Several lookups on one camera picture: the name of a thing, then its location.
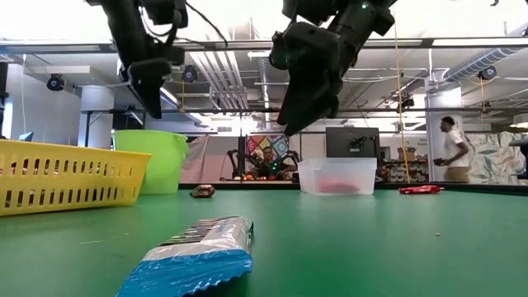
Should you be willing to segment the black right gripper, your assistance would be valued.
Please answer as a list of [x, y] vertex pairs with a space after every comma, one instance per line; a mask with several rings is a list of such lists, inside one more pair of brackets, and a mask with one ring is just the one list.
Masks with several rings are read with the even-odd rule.
[[[320, 68], [341, 77], [356, 64], [372, 34], [385, 35], [394, 25], [390, 8], [397, 1], [283, 0], [281, 13], [290, 23], [271, 37], [270, 64], [290, 72]], [[321, 118], [335, 116], [341, 90], [340, 78], [306, 82], [291, 76], [277, 123], [292, 136]]]

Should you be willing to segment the yellow slotted plastic basket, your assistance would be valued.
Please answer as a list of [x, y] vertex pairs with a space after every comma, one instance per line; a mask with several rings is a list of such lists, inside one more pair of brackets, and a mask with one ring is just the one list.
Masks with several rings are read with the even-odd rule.
[[151, 155], [0, 139], [0, 217], [132, 205]]

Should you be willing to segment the brown wrapped candy bar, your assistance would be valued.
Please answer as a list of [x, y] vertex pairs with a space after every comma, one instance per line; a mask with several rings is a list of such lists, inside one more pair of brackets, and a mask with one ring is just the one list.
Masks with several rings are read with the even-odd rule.
[[193, 198], [211, 198], [214, 194], [215, 188], [212, 185], [199, 185], [190, 192]]

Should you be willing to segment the red KitKat candy bar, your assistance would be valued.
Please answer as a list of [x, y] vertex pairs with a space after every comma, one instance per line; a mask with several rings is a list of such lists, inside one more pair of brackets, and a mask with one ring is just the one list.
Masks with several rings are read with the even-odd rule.
[[436, 185], [411, 186], [400, 188], [398, 192], [404, 195], [421, 195], [421, 194], [437, 194], [444, 190], [444, 187]]

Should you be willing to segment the white and blue candy bar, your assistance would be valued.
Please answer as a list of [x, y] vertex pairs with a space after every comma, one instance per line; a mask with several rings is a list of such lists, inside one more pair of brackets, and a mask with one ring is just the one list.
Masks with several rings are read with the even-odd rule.
[[252, 270], [253, 222], [200, 219], [149, 250], [115, 297], [184, 297]]

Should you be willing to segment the black monitor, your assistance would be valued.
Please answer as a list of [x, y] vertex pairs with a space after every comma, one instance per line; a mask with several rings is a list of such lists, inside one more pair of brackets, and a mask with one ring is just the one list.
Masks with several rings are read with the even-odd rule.
[[327, 127], [328, 158], [380, 158], [380, 131], [377, 128]]

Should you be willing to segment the colourful patchwork quilt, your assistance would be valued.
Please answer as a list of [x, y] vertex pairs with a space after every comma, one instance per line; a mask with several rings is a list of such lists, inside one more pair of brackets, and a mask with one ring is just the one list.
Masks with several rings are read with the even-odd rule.
[[273, 153], [273, 161], [282, 158], [290, 150], [290, 142], [282, 134], [249, 135], [246, 138], [246, 164], [254, 166], [255, 160], [263, 159], [263, 149], [270, 147]]

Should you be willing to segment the clear plastic container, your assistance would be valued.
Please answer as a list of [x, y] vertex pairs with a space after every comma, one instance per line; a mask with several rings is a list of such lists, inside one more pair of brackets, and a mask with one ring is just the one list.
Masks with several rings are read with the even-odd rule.
[[312, 158], [298, 164], [300, 190], [312, 195], [374, 193], [376, 158]]

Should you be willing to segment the seated person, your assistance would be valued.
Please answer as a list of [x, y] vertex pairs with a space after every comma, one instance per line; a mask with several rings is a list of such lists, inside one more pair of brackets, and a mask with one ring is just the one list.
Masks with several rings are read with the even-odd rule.
[[265, 147], [262, 153], [262, 163], [255, 166], [252, 170], [252, 174], [255, 177], [265, 177], [267, 180], [285, 180], [289, 173], [297, 170], [295, 165], [289, 165], [282, 161], [276, 162], [273, 158], [272, 147]]

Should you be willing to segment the lime green plastic bucket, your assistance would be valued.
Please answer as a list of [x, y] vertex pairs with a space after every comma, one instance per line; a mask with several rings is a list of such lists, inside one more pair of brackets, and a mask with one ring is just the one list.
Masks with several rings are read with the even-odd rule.
[[117, 130], [113, 141], [116, 150], [151, 155], [141, 195], [166, 195], [178, 191], [189, 150], [185, 135], [159, 130]]

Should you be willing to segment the storage shelf with items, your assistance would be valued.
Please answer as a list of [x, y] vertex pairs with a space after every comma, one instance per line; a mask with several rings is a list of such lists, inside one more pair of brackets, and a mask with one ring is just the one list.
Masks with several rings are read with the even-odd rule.
[[396, 159], [383, 160], [381, 177], [392, 183], [429, 182], [428, 157], [417, 155], [414, 147], [399, 147]]

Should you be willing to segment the green table mat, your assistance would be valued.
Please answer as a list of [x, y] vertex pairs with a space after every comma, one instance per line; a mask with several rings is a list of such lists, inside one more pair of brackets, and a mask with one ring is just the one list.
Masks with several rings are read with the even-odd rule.
[[254, 224], [252, 271], [190, 297], [528, 297], [528, 196], [218, 191], [0, 218], [0, 297], [114, 297], [198, 219]]

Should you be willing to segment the standing person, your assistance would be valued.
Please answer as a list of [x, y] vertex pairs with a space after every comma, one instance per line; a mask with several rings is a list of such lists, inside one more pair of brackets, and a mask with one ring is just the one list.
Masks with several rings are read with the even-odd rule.
[[434, 164], [438, 167], [445, 167], [445, 182], [468, 183], [470, 156], [464, 131], [456, 126], [451, 116], [444, 116], [441, 119], [440, 128], [445, 136], [445, 156], [434, 159]]

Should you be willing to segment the silver ventilation duct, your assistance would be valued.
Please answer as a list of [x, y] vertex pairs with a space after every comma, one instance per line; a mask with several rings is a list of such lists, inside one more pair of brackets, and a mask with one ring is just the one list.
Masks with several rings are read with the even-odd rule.
[[259, 58], [258, 68], [264, 107], [279, 110], [284, 101], [290, 76], [287, 71], [272, 67], [268, 58]]

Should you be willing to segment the patterned wall tapestry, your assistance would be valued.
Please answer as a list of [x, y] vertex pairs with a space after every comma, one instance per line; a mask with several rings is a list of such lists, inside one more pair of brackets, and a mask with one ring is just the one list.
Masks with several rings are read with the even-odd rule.
[[511, 132], [467, 134], [469, 141], [470, 184], [528, 186], [528, 179], [517, 175], [526, 171], [526, 158], [513, 140], [528, 139], [528, 133]]

